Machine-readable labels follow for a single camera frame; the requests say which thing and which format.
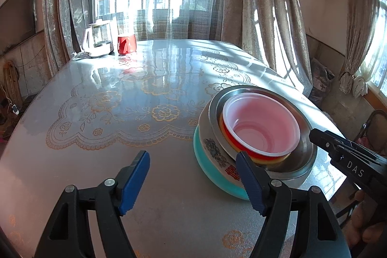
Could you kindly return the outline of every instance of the bag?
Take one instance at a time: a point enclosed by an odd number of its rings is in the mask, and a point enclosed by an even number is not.
[[[316,58],[313,58],[310,67],[313,77],[313,88],[309,95],[309,100],[320,107],[324,98],[330,91],[335,75]]]

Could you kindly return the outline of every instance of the electric kettle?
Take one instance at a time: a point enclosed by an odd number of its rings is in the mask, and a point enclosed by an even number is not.
[[[92,58],[110,54],[114,50],[110,21],[98,19],[83,32],[81,50]]]

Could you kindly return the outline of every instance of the table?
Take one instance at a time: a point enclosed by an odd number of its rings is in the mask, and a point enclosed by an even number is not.
[[[205,104],[237,84],[283,95],[313,127],[341,135],[286,80],[233,45],[154,40],[129,56],[77,55],[32,102],[0,159],[0,226],[32,257],[65,186],[94,187],[146,149],[150,171],[122,218],[138,257],[248,257],[264,219],[206,177],[192,146]],[[320,186],[329,199],[345,179],[329,161],[319,149],[301,188]],[[90,229],[96,256],[104,257],[95,212]]]

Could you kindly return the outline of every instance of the blue gripper pad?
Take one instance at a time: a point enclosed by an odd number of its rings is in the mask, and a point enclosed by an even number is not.
[[[139,155],[130,165],[129,168],[133,168],[133,171],[128,178],[128,181],[122,188],[121,205],[119,206],[119,212],[121,215],[125,215],[127,211],[133,208],[145,177],[148,174],[150,167],[149,153],[143,151],[140,157]]]
[[[258,211],[260,215],[264,215],[266,212],[266,206],[263,202],[262,187],[255,178],[253,170],[241,152],[237,154],[235,163],[253,209]]]

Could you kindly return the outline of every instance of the teal plate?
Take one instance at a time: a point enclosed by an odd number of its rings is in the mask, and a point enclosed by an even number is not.
[[[206,153],[202,148],[202,144],[199,138],[199,126],[195,129],[195,134],[193,135],[193,150],[195,152],[195,156],[197,162],[202,168],[204,174],[220,189],[225,191],[226,193],[233,195],[237,198],[249,200],[246,191],[229,182],[212,164],[212,162],[207,158]]]

